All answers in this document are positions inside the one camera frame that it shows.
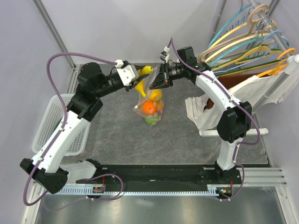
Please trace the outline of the clear zip top bag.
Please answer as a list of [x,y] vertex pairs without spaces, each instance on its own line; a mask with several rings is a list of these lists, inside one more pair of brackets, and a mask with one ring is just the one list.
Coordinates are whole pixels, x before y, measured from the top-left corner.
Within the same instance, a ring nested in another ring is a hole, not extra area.
[[135,87],[139,93],[139,101],[133,111],[143,117],[149,126],[153,126],[161,120],[164,110],[162,91],[160,89],[150,90],[150,85],[157,77],[157,67],[142,66],[138,74],[142,80]]

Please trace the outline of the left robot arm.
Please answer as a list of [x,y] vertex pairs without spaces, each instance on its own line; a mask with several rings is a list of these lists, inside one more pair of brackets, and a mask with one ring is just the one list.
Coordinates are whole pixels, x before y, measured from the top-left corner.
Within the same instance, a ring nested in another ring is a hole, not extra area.
[[124,61],[116,67],[116,72],[105,76],[99,64],[84,64],[77,77],[79,84],[76,93],[66,106],[61,125],[32,159],[21,161],[20,167],[51,194],[59,192],[65,184],[78,180],[99,183],[103,173],[97,169],[97,161],[87,159],[68,165],[62,165],[61,161],[78,134],[103,106],[101,97],[122,88],[131,90],[152,71],[149,65],[138,66]]

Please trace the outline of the orange fruit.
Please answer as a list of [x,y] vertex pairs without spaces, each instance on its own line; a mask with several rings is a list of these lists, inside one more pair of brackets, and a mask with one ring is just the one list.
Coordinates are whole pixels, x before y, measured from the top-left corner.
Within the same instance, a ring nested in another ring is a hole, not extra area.
[[157,103],[155,101],[147,100],[142,105],[142,111],[146,115],[152,115],[157,112]]

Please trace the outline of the yellow banana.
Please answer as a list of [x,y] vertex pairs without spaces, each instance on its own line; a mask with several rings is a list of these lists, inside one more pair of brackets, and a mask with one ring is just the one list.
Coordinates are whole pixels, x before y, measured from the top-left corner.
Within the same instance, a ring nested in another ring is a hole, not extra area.
[[144,80],[152,71],[153,68],[150,65],[143,66],[138,70],[138,75],[141,78],[141,81],[134,88],[141,94],[142,97],[146,97],[146,93],[144,91],[144,86],[143,86]]

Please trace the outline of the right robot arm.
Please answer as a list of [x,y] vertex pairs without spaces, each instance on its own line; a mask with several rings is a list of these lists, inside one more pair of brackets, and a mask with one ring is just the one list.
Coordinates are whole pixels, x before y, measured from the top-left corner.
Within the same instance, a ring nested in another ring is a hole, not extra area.
[[231,95],[223,84],[219,82],[210,66],[205,62],[198,62],[191,46],[177,50],[179,62],[174,66],[168,64],[169,47],[165,47],[160,54],[163,64],[149,89],[163,89],[173,85],[173,81],[181,78],[191,80],[201,88],[222,113],[217,125],[217,132],[221,138],[221,150],[214,170],[208,176],[218,183],[226,183],[236,174],[235,147],[243,140],[251,126],[252,106],[249,102],[241,102]]

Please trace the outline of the green custard apple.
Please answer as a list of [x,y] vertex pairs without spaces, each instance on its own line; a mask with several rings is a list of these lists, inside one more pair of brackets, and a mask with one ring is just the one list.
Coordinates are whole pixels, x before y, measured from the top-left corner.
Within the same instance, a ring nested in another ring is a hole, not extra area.
[[145,122],[149,125],[149,126],[153,126],[153,125],[156,125],[157,124],[157,122],[159,122],[160,121],[160,118],[159,118],[159,116],[157,116],[157,117],[150,117],[150,116],[148,116],[148,117],[146,117],[145,118]]

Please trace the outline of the yellow pear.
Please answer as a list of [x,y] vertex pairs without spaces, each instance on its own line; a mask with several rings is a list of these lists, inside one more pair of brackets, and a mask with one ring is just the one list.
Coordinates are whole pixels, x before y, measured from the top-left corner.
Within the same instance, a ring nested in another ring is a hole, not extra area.
[[151,94],[149,95],[149,100],[157,102],[162,98],[162,91],[160,89],[152,90]]

